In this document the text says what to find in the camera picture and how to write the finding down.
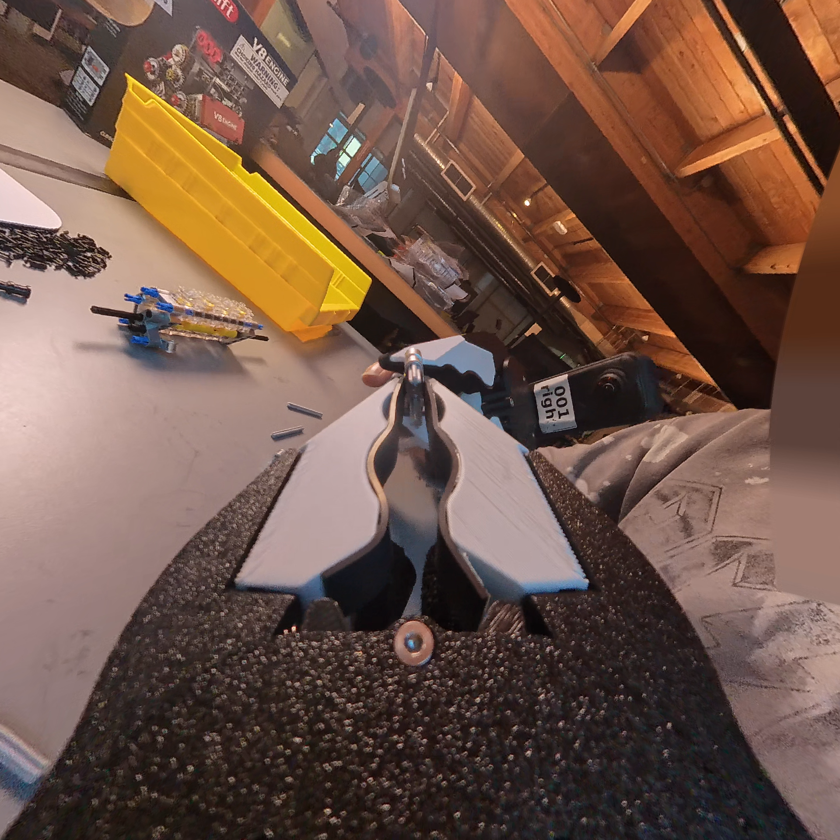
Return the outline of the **toy engine model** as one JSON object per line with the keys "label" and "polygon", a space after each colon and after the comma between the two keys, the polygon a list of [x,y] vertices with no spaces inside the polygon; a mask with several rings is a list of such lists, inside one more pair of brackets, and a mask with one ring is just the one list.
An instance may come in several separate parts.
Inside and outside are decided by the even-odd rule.
{"label": "toy engine model", "polygon": [[198,339],[222,345],[249,340],[268,341],[264,326],[241,301],[180,288],[141,287],[123,297],[129,309],[92,306],[92,314],[116,319],[129,342],[168,354],[177,338]]}

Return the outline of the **grey desk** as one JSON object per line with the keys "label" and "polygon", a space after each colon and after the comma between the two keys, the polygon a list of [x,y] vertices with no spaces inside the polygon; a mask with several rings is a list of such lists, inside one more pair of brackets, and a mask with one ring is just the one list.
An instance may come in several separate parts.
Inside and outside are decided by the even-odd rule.
{"label": "grey desk", "polygon": [[130,346],[123,294],[159,283],[234,290],[133,200],[80,184],[108,150],[63,111],[2,82],[2,148],[55,166],[3,169],[72,234],[107,250],[91,279],[2,265],[2,724],[54,760],[140,599],[178,550],[267,466],[270,435],[308,439],[364,396],[375,347],[350,325],[301,343],[258,314],[267,342]]}

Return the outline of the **metal air duct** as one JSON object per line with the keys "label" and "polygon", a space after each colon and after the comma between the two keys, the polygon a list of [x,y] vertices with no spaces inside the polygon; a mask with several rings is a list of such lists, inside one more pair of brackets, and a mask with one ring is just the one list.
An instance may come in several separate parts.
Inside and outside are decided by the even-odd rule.
{"label": "metal air duct", "polygon": [[581,296],[570,281],[551,269],[543,260],[534,259],[521,242],[485,208],[476,197],[476,184],[457,163],[445,159],[420,134],[413,138],[411,154],[418,165],[426,167],[465,207],[476,223],[514,270],[529,277],[550,298],[565,298],[570,304],[581,303]]}

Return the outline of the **heap of clear plastic bags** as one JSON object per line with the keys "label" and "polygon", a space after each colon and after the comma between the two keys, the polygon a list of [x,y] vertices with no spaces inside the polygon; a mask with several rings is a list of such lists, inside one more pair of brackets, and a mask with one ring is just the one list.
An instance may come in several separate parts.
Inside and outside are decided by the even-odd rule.
{"label": "heap of clear plastic bags", "polygon": [[427,235],[412,239],[392,230],[387,213],[391,200],[399,196],[398,186],[387,182],[366,193],[346,185],[334,209],[427,304],[437,312],[450,312],[469,298],[460,285],[464,279],[460,265]]}

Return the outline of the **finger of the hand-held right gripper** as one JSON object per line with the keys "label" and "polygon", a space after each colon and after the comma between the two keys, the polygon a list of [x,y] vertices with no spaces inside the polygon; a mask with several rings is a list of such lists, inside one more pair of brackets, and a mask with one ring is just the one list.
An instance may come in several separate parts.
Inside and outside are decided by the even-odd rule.
{"label": "finger of the hand-held right gripper", "polygon": [[422,357],[426,379],[435,380],[457,395],[486,393],[494,386],[493,354],[460,336],[410,344],[385,353],[378,364],[386,371],[402,374],[409,350],[419,352]]}

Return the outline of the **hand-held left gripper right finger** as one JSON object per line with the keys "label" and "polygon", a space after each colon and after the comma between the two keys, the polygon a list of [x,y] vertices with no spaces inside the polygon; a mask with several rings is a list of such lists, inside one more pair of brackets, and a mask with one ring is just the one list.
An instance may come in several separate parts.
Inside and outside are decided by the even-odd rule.
{"label": "hand-held left gripper right finger", "polygon": [[426,391],[429,442],[449,458],[439,528],[479,602],[585,591],[528,450],[445,386],[428,382]]}

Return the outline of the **person's right forearm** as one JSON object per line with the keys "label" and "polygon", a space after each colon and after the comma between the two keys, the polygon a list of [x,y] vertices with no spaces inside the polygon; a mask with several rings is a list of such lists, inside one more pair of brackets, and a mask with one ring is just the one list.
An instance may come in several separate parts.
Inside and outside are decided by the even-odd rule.
{"label": "person's right forearm", "polygon": [[719,489],[740,518],[769,507],[770,419],[768,409],[678,416],[538,453],[617,523],[680,481]]}

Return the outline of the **round wooden stand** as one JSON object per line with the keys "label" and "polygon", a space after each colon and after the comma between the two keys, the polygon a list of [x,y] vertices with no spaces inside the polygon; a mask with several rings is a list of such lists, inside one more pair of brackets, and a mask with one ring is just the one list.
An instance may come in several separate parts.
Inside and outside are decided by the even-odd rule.
{"label": "round wooden stand", "polygon": [[90,0],[87,4],[99,14],[123,27],[142,25],[155,8],[155,1]]}

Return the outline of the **thin grey toy beam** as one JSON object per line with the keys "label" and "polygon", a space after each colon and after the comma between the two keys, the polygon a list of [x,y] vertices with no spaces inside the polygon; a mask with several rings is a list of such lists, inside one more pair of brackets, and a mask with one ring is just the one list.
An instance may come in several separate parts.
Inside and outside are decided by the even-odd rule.
{"label": "thin grey toy beam", "polygon": [[424,421],[426,396],[424,357],[418,346],[405,351],[403,394],[404,416],[412,428],[418,429]]}

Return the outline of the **toy set box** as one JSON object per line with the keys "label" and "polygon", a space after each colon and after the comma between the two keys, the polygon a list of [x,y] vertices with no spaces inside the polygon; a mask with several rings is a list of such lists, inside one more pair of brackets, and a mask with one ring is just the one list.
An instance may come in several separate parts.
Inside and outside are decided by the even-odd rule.
{"label": "toy set box", "polygon": [[297,84],[242,2],[155,2],[136,27],[94,12],[61,107],[107,146],[127,77],[239,154],[261,139]]}

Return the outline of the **pile of black toy pins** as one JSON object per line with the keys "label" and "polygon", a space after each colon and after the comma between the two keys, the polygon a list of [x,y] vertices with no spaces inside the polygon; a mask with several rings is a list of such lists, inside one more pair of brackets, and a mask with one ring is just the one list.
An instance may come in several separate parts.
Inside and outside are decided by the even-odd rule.
{"label": "pile of black toy pins", "polygon": [[84,234],[1,226],[1,261],[7,267],[19,262],[31,270],[63,270],[72,277],[90,279],[108,267],[111,257]]}

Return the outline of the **yellow plastic bin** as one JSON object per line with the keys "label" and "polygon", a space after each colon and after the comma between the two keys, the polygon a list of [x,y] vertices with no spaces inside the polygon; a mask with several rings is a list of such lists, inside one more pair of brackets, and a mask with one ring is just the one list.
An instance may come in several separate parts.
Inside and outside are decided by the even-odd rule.
{"label": "yellow plastic bin", "polygon": [[367,273],[234,151],[125,80],[106,175],[299,340],[351,321]]}

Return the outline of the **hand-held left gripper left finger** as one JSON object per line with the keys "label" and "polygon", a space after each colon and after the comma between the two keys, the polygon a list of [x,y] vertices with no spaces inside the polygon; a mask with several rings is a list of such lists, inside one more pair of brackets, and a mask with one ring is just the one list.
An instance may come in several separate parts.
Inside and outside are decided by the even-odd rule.
{"label": "hand-held left gripper left finger", "polygon": [[237,589],[300,601],[370,601],[381,590],[390,561],[375,552],[387,503],[369,456],[387,434],[397,383],[373,391],[304,445],[234,579]]}

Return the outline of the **white rounded board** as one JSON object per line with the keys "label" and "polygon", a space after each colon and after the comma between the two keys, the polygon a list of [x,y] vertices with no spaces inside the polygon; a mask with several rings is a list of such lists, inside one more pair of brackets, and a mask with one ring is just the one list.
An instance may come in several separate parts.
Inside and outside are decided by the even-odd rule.
{"label": "white rounded board", "polygon": [[51,207],[1,170],[1,225],[55,233],[62,223]]}

